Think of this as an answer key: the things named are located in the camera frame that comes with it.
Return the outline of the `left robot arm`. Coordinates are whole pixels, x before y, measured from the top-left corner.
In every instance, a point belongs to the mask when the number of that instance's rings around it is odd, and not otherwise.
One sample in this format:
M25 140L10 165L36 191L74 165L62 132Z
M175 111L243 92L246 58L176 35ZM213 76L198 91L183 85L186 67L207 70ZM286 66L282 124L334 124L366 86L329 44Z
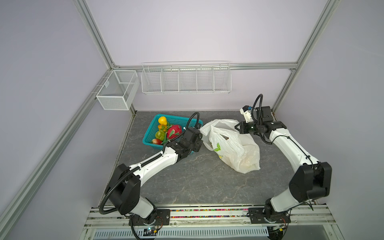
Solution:
M199 121L200 113L193 113L184 131L166 141L160 152L131 166L119 165L106 186L99 213L107 215L119 212L122 216L140 217L146 225L154 224L158 218L158 209L150 200L141 196L141 187L163 169L200 150L203 135Z

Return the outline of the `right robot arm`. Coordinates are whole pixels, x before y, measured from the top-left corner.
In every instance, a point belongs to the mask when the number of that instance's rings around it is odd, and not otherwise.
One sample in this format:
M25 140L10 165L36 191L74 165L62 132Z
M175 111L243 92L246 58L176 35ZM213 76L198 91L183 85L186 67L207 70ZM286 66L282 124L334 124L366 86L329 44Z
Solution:
M235 125L240 134L257 135L268 145L275 145L290 162L294 176L288 188L277 196L266 200L261 213L249 211L267 223L279 220L287 223L290 210L330 194L332 167L320 162L306 151L292 136L287 126L274 120L269 106L263 106L263 94L259 94L252 106L240 109L244 121Z

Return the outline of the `teal plastic basket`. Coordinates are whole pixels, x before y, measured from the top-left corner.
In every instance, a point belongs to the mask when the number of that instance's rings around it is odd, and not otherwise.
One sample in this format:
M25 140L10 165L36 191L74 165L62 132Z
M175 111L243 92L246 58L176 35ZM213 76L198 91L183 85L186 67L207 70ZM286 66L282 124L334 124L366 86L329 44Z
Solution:
M158 150L162 149L161 144L158 145L158 144L153 143L153 139L156 139L156 136L160 136L160 134L157 134L157 132L159 132L162 129L161 127L159 127L159 125L160 125L159 119L162 117L166 118L167 123L168 123L168 126L167 126L168 129L164 134L164 140L163 141L172 140L174 138L174 137L172 137L171 139L169 139L170 135L168 134L168 132L172 131L172 130L170 130L170 128L172 126L176 126L176 125L180 126L181 131L179 131L179 132L181 133L186 129L186 126L187 126L187 123L189 120L189 118L185 118L185 117L162 115L162 114L156 115L153 118L152 122L150 123L150 125L149 125L149 127L148 127L148 129L144 135L144 138L143 138L143 144L144 145L153 147L154 149L158 149Z

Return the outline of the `white plastic bag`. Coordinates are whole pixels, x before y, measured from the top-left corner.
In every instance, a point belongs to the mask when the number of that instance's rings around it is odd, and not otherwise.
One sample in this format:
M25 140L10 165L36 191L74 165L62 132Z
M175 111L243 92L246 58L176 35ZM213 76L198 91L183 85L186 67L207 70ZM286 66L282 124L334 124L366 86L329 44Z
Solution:
M235 171L246 174L260 170L260 147L250 134L235 130L239 121L216 119L200 128L205 147Z

